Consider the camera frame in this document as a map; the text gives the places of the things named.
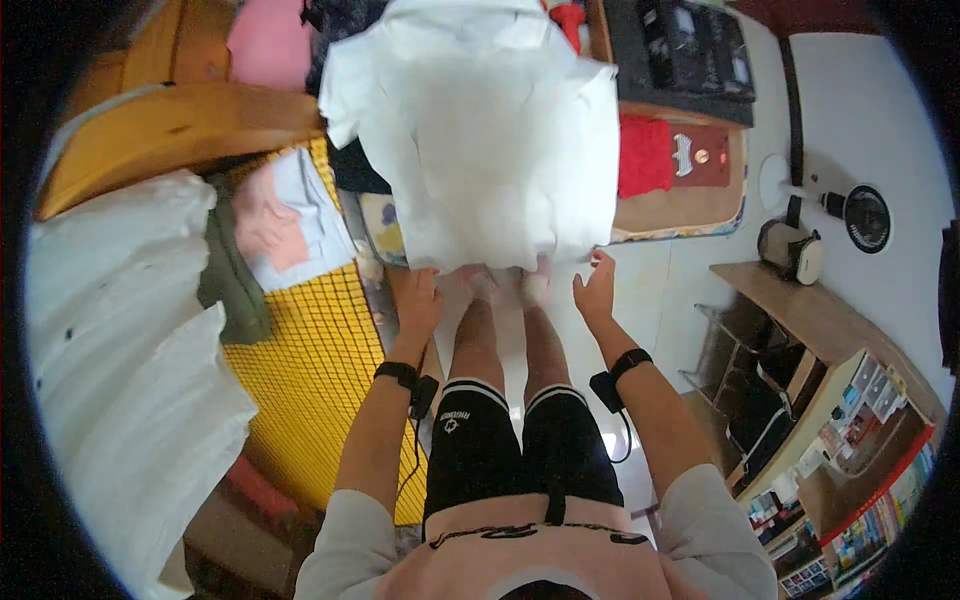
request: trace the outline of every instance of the yellow grid mat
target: yellow grid mat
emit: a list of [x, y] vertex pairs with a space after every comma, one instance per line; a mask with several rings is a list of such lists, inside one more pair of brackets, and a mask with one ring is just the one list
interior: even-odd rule
[[[309, 147], [337, 202], [325, 140], [312, 140]], [[236, 183], [262, 163], [243, 165], [229, 176]], [[324, 509], [344, 440], [383, 361], [383, 348], [356, 264], [268, 293], [265, 300], [273, 327], [270, 339], [224, 347], [227, 363], [260, 409], [250, 424], [248, 454], [280, 489], [302, 504]], [[422, 518], [426, 459], [421, 459], [423, 465], [396, 503], [396, 524]], [[414, 463], [414, 432], [408, 424], [401, 478]]]

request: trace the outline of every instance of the wrist strap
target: wrist strap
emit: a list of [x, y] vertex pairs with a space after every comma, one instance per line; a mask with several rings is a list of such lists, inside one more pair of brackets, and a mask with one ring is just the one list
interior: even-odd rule
[[410, 390], [412, 393], [417, 391], [417, 370], [406, 363], [380, 363], [376, 372], [373, 373], [373, 378], [376, 379], [380, 375], [396, 377], [396, 383], [400, 384], [401, 387]]
[[590, 378], [590, 388], [593, 390], [600, 401], [604, 403], [612, 414], [616, 414], [624, 409], [623, 400], [616, 390], [616, 382], [623, 373], [629, 371], [640, 363], [653, 362], [650, 354], [642, 348], [634, 348], [624, 352], [620, 358], [616, 359], [609, 372], [601, 371]]
[[654, 362], [654, 359], [651, 358], [650, 354], [643, 348], [627, 350], [620, 355], [620, 358], [616, 359], [616, 362], [613, 363], [613, 367], [610, 369], [610, 377], [613, 379], [613, 384], [616, 384], [617, 380], [620, 379], [620, 376], [623, 375], [623, 373], [629, 371], [640, 363], [652, 362]]
[[410, 407], [407, 413], [414, 419], [423, 419], [430, 410], [430, 402], [440, 383], [430, 375], [417, 377], [417, 370], [406, 363], [383, 362], [376, 368], [373, 378], [388, 375], [396, 378], [400, 387], [410, 390]]

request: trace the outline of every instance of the person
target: person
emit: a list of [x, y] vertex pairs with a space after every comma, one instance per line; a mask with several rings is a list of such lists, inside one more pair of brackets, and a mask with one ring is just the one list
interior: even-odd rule
[[[397, 563], [394, 508], [411, 392], [374, 378], [344, 445], [335, 491], [295, 598], [776, 598], [770, 559], [710, 463], [694, 417], [613, 317], [614, 261], [594, 251], [573, 298], [646, 454], [660, 498], [659, 552], [630, 533], [596, 422], [571, 386], [560, 338], [540, 306], [544, 274], [524, 273], [529, 375], [522, 448], [496, 354], [491, 279], [457, 328], [426, 474], [426, 543]], [[443, 315], [435, 274], [397, 297], [388, 362], [416, 366]], [[624, 365], [624, 355], [634, 357]]]

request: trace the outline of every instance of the logo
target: logo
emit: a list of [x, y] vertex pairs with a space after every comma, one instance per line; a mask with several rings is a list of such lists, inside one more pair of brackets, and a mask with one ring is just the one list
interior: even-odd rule
[[444, 431], [446, 433], [453, 433], [453, 430], [460, 426], [460, 422], [457, 419], [469, 419], [470, 413], [466, 411], [453, 411], [450, 413], [443, 413], [440, 415], [440, 420], [446, 421], [444, 423]]

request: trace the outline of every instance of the green cloth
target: green cloth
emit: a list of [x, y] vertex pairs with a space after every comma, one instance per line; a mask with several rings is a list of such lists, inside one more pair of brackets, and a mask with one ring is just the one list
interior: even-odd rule
[[210, 256], [200, 273], [197, 300], [207, 308], [221, 301], [227, 323], [220, 333], [223, 344], [255, 344], [270, 337], [270, 311], [263, 290], [253, 278], [233, 237], [232, 189], [222, 175], [207, 181], [217, 190], [217, 205], [206, 219], [206, 244]]

